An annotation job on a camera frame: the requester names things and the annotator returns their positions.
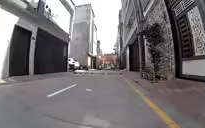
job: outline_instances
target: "window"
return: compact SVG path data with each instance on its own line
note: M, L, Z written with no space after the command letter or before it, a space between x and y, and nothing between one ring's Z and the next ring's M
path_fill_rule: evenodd
M187 16L184 15L177 20L178 29L180 32L182 57L190 58L194 56L194 47L192 41L192 35L190 25Z

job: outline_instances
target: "doorway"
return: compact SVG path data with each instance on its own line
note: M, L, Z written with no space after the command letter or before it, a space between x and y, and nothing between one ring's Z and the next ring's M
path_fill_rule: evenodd
M139 45L138 40L129 45L130 71L139 72Z
M9 76L29 75L32 32L15 25L10 45Z

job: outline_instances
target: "garage door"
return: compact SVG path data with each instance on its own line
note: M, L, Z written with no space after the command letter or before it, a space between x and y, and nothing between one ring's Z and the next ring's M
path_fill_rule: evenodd
M67 43L48 32L38 29L34 73L57 73L67 71Z

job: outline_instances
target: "building facade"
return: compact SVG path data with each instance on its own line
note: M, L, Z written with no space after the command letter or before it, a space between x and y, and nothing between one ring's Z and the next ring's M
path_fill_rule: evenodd
M81 65L90 68L96 66L97 27L94 23L94 17L91 4L75 7L69 54Z
M131 70L132 51L130 45L134 40L126 38L126 21L130 1L122 0L123 14L123 50L127 53L127 69ZM143 31L148 26L158 24L163 38L157 45L161 53L158 76L162 79L174 77L205 81L205 1L204 0L140 0L132 1L138 32L139 71L153 68L149 54L148 41Z
M67 70L69 31L55 15L43 0L0 1L0 79Z
M121 36L121 67L130 71L139 71L138 21L134 0L122 0L119 14L119 35Z

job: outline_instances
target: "asphalt road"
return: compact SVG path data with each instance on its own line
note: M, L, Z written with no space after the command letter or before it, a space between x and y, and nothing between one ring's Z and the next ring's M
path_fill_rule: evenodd
M66 75L0 87L0 128L166 128L120 75Z

